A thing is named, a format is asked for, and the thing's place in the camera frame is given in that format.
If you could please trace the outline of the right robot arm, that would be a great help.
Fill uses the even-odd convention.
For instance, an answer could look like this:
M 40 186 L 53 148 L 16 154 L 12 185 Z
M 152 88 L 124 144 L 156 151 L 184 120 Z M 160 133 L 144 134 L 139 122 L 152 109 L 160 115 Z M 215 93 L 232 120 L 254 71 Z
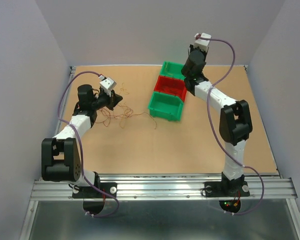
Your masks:
M 243 173 L 244 149 L 253 130 L 250 107 L 245 100 L 235 100 L 213 87 L 204 76 L 207 51 L 190 45 L 181 69 L 188 92 L 205 101 L 207 108 L 219 114 L 219 134 L 224 141 L 225 163 L 220 181 L 206 181 L 201 194 L 207 198 L 248 197 L 250 191 Z

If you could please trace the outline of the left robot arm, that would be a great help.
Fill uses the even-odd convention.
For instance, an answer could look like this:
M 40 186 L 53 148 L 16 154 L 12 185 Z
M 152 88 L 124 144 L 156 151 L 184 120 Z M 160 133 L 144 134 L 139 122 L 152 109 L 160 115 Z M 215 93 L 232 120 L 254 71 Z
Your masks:
M 89 84 L 80 85 L 77 96 L 70 122 L 57 135 L 41 143 L 41 177 L 44 181 L 68 183 L 83 193 L 84 198 L 115 198 L 115 186 L 103 187 L 96 172 L 84 169 L 81 137 L 95 124 L 98 110 L 112 110 L 123 97 L 104 87 L 95 93 Z

